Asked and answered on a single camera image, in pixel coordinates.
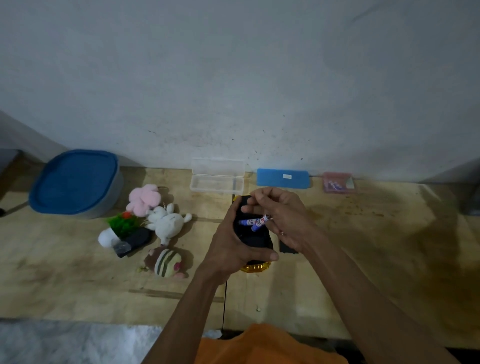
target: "wooden tabletop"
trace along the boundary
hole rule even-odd
[[[190,280],[137,272],[157,242],[119,259],[97,242],[107,227],[104,219],[32,211],[25,202],[41,168],[22,161],[16,166],[19,173],[10,169],[7,178],[0,179],[0,207],[10,211],[0,218],[0,317],[164,325]],[[191,192],[189,170],[121,170],[125,186],[112,214],[125,208],[132,188],[155,183],[164,202],[173,200],[178,212],[194,215],[172,241],[182,250],[191,277],[231,196]],[[458,213],[465,189],[356,182],[355,195],[325,194],[320,178],[312,178],[311,188],[295,192],[332,241],[443,345],[480,349],[480,221]],[[244,192],[255,189],[255,183],[255,174],[248,174]],[[301,335],[349,338],[301,255],[281,254],[262,273],[233,274],[226,299],[225,286],[219,287],[206,328],[221,328],[223,323],[226,329],[242,330],[253,322]]]
[[[163,202],[174,202],[177,212],[194,216],[171,241],[186,259],[190,279],[163,279],[137,272],[158,241],[119,259],[97,241],[108,227],[105,219],[42,215],[26,206],[42,167],[20,162],[22,175],[9,184],[3,198],[0,194],[0,207],[14,209],[0,218],[0,317],[165,325],[203,260],[231,196],[191,192],[188,170],[121,168],[124,188],[111,215],[125,209],[134,187],[154,183],[161,186]],[[221,286],[206,329],[222,328],[224,299]]]
[[[252,174],[245,192],[257,188]],[[461,186],[356,181],[325,194],[321,178],[295,190],[367,277],[443,345],[480,349],[479,218],[458,213]],[[272,235],[274,246],[278,239]],[[300,254],[227,282],[224,328],[267,322],[291,333],[348,339],[325,288]]]

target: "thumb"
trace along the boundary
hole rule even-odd
[[[275,262],[278,260],[278,253],[268,248],[249,247],[250,260],[260,260],[262,262]]]
[[[270,212],[271,214],[276,211],[277,206],[279,205],[278,202],[273,201],[272,199],[270,199],[270,197],[264,195],[260,191],[255,192],[255,200],[257,200],[258,204],[268,210],[268,212]]]

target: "white wall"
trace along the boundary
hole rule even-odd
[[[3,0],[0,110],[149,167],[475,179],[479,20],[477,0]]]

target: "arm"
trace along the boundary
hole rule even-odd
[[[143,364],[193,363],[218,286],[250,260],[278,260],[275,251],[248,247],[235,235],[233,221],[240,201],[235,200],[219,224],[205,259]]]
[[[252,192],[248,204],[244,212],[272,215],[267,227],[305,255],[368,363],[458,363],[329,241],[296,194],[263,188]]]

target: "small pink container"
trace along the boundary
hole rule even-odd
[[[351,173],[325,172],[322,178],[327,194],[354,194],[357,191]]]

